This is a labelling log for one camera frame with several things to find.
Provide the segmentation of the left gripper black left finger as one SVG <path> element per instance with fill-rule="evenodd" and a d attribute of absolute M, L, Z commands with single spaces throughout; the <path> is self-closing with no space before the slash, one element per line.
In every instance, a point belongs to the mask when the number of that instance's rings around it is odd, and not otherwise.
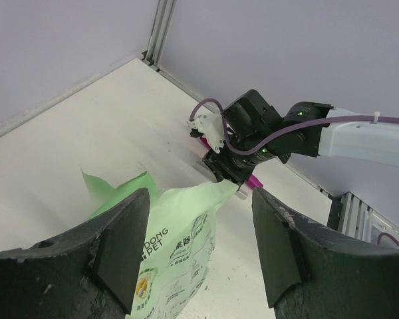
<path fill-rule="evenodd" d="M 150 211 L 147 189 L 29 249 L 0 252 L 0 318 L 124 318 Z"/>

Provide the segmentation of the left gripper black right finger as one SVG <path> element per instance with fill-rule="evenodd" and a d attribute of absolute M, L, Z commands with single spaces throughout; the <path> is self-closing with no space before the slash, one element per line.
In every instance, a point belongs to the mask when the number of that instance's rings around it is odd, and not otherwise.
<path fill-rule="evenodd" d="M 343 235 L 261 188 L 252 213 L 277 318 L 399 318 L 399 249 Z"/>

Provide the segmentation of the white plastic clip tool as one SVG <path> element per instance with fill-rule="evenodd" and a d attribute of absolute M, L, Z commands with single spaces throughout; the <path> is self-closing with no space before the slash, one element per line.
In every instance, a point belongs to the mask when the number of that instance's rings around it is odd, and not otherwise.
<path fill-rule="evenodd" d="M 240 198 L 241 200 L 246 200 L 249 197 L 249 192 L 244 187 L 240 187 L 235 192 L 235 196 Z"/>

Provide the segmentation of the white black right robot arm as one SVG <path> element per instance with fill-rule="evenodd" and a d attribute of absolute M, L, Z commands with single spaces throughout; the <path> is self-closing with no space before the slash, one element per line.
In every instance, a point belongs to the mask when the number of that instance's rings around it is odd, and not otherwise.
<path fill-rule="evenodd" d="M 260 93 L 248 90 L 227 108 L 206 98 L 192 110 L 190 135 L 205 140 L 203 163 L 216 180 L 254 189 L 254 169 L 293 154 L 340 157 L 399 167 L 399 118 L 363 115 L 330 104 L 298 102 L 281 116 Z"/>

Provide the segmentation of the green cat litter bag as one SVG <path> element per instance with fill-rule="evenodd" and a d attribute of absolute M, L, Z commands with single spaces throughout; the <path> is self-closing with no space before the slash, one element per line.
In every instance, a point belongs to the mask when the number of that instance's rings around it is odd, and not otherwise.
<path fill-rule="evenodd" d="M 217 211 L 237 192 L 228 180 L 162 191 L 145 171 L 119 185 L 84 173 L 97 216 L 140 188 L 150 194 L 142 262 L 129 318 L 176 318 L 201 288 L 215 248 Z"/>

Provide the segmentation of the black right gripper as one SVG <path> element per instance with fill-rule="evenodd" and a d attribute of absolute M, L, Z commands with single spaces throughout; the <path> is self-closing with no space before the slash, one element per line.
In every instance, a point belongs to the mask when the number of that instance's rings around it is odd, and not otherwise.
<path fill-rule="evenodd" d="M 219 153 L 209 150 L 202 162 L 212 172 L 218 182 L 228 180 L 238 186 L 246 183 L 253 174 L 254 167 L 238 167 L 229 148 L 224 146 Z"/>

